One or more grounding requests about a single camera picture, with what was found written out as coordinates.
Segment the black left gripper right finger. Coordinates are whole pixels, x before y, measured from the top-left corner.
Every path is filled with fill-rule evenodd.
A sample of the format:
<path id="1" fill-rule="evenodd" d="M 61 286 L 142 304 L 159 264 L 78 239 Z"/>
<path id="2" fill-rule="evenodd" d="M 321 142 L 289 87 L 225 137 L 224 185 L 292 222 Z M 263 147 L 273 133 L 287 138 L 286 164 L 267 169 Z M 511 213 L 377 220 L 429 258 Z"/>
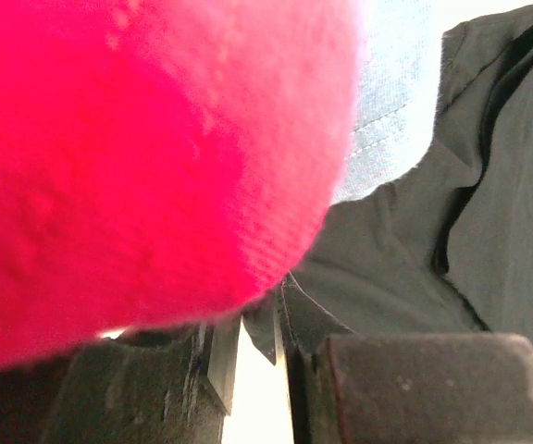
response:
<path id="1" fill-rule="evenodd" d="M 334 335 L 275 314 L 297 443 L 533 443 L 533 345 L 514 334 Z"/>

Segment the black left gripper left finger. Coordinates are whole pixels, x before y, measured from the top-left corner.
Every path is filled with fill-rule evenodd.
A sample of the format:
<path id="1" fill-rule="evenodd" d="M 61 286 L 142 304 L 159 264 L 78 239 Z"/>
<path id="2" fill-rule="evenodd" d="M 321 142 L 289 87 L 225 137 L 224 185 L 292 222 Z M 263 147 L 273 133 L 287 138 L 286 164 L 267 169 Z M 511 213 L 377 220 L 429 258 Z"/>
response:
<path id="1" fill-rule="evenodd" d="M 239 332 L 126 333 L 0 371 L 0 443 L 218 443 Z"/>

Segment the black t-shirt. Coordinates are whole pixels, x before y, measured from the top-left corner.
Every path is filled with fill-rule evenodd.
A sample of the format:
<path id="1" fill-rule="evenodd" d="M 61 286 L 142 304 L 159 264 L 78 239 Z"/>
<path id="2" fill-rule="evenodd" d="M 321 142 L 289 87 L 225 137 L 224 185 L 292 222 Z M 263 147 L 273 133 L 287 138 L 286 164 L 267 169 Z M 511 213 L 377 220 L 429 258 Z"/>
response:
<path id="1" fill-rule="evenodd" d="M 533 342 L 533 6 L 443 40 L 420 165 L 331 208 L 277 288 L 294 344 L 333 333 L 515 333 Z"/>

